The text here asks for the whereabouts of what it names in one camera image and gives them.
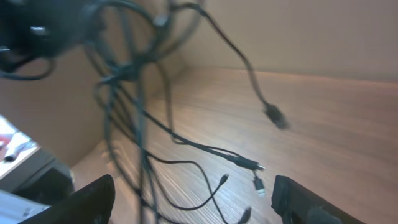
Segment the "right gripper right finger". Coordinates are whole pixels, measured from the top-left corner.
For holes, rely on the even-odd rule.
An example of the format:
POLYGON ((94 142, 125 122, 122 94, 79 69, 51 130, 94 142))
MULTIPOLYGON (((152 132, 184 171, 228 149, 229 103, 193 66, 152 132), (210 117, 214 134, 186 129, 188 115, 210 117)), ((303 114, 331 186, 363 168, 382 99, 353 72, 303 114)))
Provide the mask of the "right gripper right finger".
POLYGON ((363 224, 286 176, 275 177, 271 199, 283 224, 363 224))

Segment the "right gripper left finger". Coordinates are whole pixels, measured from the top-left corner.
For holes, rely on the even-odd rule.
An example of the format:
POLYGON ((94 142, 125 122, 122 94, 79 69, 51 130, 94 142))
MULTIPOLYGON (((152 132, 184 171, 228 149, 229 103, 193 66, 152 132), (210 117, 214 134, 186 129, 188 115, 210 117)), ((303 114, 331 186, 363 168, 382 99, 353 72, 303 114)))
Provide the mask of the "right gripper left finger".
POLYGON ((115 197, 114 180, 106 174, 21 224, 108 224, 115 197))

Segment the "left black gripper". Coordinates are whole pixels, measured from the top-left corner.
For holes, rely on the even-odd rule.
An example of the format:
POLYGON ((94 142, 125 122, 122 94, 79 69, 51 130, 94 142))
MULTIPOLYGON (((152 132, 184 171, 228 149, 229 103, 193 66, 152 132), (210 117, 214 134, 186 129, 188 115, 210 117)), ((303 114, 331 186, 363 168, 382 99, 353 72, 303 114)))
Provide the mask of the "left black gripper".
POLYGON ((79 45, 97 0, 1 0, 1 58, 56 57, 79 45))

